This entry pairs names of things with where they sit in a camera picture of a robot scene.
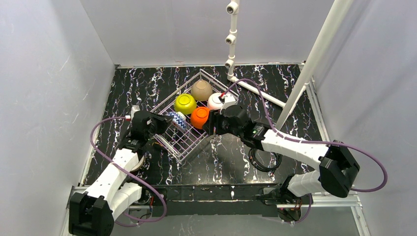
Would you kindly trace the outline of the yellow-green bowl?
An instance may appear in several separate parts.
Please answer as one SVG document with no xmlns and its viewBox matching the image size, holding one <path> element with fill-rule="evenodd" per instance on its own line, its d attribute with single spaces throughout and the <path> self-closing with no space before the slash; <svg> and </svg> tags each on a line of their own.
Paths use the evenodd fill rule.
<svg viewBox="0 0 417 236">
<path fill-rule="evenodd" d="M 194 97 L 188 93 L 180 94 L 174 102 L 174 110 L 184 115 L 190 115 L 197 108 Z"/>
</svg>

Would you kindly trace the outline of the orange bowl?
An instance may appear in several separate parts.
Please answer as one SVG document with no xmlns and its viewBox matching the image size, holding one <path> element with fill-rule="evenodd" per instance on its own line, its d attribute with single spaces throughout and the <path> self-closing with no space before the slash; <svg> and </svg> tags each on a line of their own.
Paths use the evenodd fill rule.
<svg viewBox="0 0 417 236">
<path fill-rule="evenodd" d="M 208 118 L 209 111 L 208 107 L 197 107 L 191 114 L 191 124 L 197 129 L 203 129 L 202 126 Z"/>
</svg>

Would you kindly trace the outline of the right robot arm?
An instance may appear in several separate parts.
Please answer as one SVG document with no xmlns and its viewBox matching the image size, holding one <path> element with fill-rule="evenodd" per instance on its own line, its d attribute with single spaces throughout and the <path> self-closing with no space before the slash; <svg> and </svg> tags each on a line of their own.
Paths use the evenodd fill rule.
<svg viewBox="0 0 417 236">
<path fill-rule="evenodd" d="M 222 111 L 211 110 L 203 130 L 209 135 L 232 134 L 249 148 L 281 154 L 314 168 L 314 171 L 305 174 L 289 175 L 279 187 L 256 197 L 262 201 L 290 203 L 316 192 L 346 198 L 360 170 L 359 164 L 342 143 L 308 144 L 303 139 L 276 133 L 269 125 L 252 121 L 239 105 Z"/>
</svg>

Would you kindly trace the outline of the beige bowl white inside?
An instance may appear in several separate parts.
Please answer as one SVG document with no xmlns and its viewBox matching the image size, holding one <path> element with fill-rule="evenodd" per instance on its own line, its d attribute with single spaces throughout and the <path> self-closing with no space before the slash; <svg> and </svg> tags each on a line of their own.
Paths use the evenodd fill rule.
<svg viewBox="0 0 417 236">
<path fill-rule="evenodd" d="M 212 86 L 205 80 L 198 80 L 191 87 L 191 95 L 196 101 L 207 101 L 212 94 Z"/>
</svg>

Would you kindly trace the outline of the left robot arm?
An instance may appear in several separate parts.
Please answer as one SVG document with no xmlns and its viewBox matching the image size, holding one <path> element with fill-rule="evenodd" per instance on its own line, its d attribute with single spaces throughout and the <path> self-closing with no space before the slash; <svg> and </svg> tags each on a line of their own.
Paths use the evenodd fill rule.
<svg viewBox="0 0 417 236">
<path fill-rule="evenodd" d="M 68 231 L 76 236 L 109 236 L 117 218 L 142 195 L 146 187 L 157 196 L 166 213 L 166 202 L 158 191 L 133 171 L 143 163 L 147 145 L 155 134 L 163 134 L 172 123 L 170 116 L 132 110 L 124 116 L 131 126 L 122 136 L 109 165 L 83 193 L 69 200 Z"/>
</svg>

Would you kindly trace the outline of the red patterned bowl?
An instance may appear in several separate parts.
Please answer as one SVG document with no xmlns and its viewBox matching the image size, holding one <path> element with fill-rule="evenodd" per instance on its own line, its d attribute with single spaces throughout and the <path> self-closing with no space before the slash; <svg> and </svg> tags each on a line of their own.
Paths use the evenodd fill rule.
<svg viewBox="0 0 417 236">
<path fill-rule="evenodd" d="M 186 131 L 187 123 L 186 116 L 181 112 L 171 111 L 166 114 L 167 116 L 172 117 L 172 124 L 179 129 L 180 131 Z"/>
</svg>

